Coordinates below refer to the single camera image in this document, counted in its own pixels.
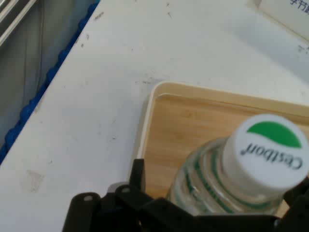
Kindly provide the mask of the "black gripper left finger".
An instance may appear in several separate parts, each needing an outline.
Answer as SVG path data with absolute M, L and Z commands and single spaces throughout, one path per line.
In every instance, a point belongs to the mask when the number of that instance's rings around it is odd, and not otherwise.
M 196 220 L 164 198 L 145 193 L 144 159 L 133 161 L 130 179 L 104 197 L 76 195 L 63 226 L 64 232 L 192 232 Z

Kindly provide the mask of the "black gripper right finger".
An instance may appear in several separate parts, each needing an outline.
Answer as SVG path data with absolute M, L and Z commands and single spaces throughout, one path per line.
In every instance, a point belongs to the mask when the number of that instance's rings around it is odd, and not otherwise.
M 289 206 L 275 232 L 309 232 L 309 178 L 284 194 Z

